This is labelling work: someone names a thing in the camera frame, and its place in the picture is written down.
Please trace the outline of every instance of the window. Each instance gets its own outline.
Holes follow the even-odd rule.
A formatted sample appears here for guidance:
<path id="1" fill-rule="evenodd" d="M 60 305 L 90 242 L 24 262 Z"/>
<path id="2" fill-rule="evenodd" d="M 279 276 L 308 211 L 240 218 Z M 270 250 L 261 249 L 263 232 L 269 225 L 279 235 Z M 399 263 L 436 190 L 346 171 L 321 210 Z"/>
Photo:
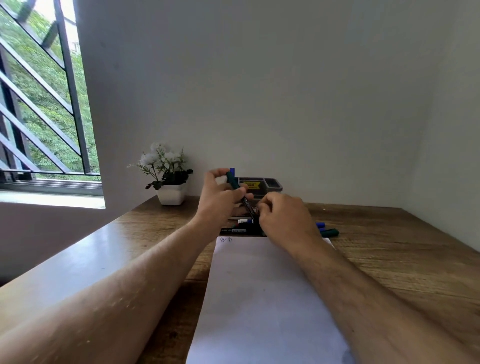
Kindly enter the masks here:
<path id="1" fill-rule="evenodd" d="M 0 188 L 101 194 L 72 0 L 0 0 Z"/>

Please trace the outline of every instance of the yellow price tag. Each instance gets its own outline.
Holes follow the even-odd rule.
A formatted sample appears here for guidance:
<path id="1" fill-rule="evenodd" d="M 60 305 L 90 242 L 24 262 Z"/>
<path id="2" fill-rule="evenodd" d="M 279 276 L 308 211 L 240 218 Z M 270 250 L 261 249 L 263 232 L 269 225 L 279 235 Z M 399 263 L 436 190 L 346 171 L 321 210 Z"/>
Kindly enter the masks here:
<path id="1" fill-rule="evenodd" d="M 260 190 L 260 182 L 253 182 L 253 181 L 242 181 L 242 183 L 248 186 L 249 190 Z"/>

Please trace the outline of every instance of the sheet of paper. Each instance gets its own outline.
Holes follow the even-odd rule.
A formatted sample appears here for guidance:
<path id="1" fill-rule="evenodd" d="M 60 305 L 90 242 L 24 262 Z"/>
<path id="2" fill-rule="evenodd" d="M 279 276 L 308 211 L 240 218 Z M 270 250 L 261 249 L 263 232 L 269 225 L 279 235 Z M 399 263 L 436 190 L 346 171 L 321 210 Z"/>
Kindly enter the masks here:
<path id="1" fill-rule="evenodd" d="M 268 238 L 219 237 L 187 364 L 352 363 L 329 311 Z"/>

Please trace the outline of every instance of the wall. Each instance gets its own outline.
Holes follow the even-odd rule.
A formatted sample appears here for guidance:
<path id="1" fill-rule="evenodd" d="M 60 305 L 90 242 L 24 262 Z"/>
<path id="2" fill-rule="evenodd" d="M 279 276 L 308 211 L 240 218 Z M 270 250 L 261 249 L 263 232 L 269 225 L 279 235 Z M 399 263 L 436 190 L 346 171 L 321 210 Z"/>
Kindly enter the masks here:
<path id="1" fill-rule="evenodd" d="M 477 0 L 462 2 L 406 210 L 480 251 L 479 13 Z"/>
<path id="2" fill-rule="evenodd" d="M 76 10 L 107 209 L 0 204 L 0 277 L 152 196 L 126 166 L 156 140 L 185 146 L 191 194 L 203 171 L 232 166 L 310 202 L 400 206 L 456 2 L 82 0 Z"/>

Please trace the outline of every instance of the wooden desk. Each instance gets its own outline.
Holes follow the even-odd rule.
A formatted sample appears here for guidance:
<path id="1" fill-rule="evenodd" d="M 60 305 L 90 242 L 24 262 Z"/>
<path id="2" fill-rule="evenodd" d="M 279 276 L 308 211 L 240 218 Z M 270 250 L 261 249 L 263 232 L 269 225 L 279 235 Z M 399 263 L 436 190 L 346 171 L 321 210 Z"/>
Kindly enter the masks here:
<path id="1" fill-rule="evenodd" d="M 0 288 L 0 334 L 126 265 L 184 225 L 197 201 L 168 207 L 153 197 Z M 307 206 L 340 231 L 332 241 L 356 266 L 480 353 L 479 253 L 398 208 Z M 197 259 L 140 363 L 185 361 L 213 248 Z"/>

